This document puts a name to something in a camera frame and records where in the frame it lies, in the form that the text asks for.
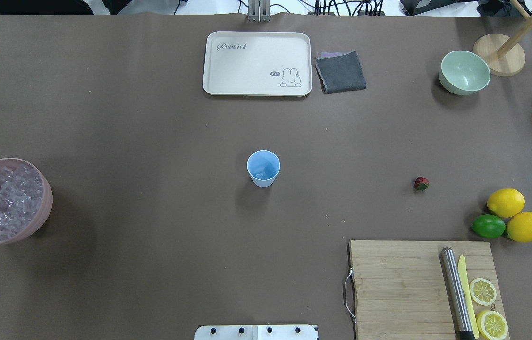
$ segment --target mint green bowl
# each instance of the mint green bowl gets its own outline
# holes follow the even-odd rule
[[[438,76],[442,86],[450,93],[466,95],[488,85],[490,69],[477,54],[452,51],[443,58]]]

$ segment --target cutting board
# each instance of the cutting board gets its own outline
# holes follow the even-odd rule
[[[352,240],[357,340],[457,338],[440,259],[445,247],[454,250],[456,261],[465,256],[469,282],[486,278],[497,289],[493,305],[473,302],[475,314],[494,309],[505,316],[488,242]]]

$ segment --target knife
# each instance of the knife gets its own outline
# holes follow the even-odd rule
[[[475,323],[475,312],[473,312],[473,303],[471,303],[471,293],[469,293],[469,280],[467,280],[467,265],[465,264],[465,256],[458,257],[458,278],[461,281],[461,288],[465,294],[465,302],[467,303],[467,313],[469,314],[469,322],[471,322],[471,331],[473,331],[473,337],[479,338],[480,331],[478,331],[477,324]]]
[[[461,289],[461,282],[458,277],[458,269],[454,259],[454,252],[450,248],[444,248],[441,252],[444,269],[447,273],[447,285],[451,292],[453,307],[455,310],[456,322],[458,323],[458,333],[461,340],[475,340],[471,331],[471,322],[465,305],[465,295]]]

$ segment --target metal handle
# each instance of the metal handle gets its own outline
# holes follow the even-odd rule
[[[442,261],[447,273],[448,285],[453,298],[453,306],[458,322],[458,329],[460,332],[469,331],[471,333],[471,322],[469,322],[469,314],[467,312],[467,305],[465,303],[465,295],[461,288],[461,281],[458,277],[458,269],[456,268],[454,252],[450,248],[442,250]]]
[[[356,323],[356,316],[354,315],[354,313],[352,313],[352,310],[350,310],[350,306],[347,305],[347,280],[349,280],[352,275],[354,275],[354,270],[352,269],[352,267],[350,267],[350,273],[347,274],[346,282],[344,282],[343,285],[343,302],[344,304],[346,304],[346,309],[350,313],[352,321]]]

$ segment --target silver rod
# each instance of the silver rod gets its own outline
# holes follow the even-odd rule
[[[447,273],[447,282],[453,299],[458,329],[460,331],[471,332],[471,322],[469,322],[469,314],[467,313],[467,305],[465,304],[465,295],[461,289],[461,281],[458,277],[458,269],[456,269],[456,262],[452,249],[444,248],[442,250],[442,261],[444,262],[444,267]]]

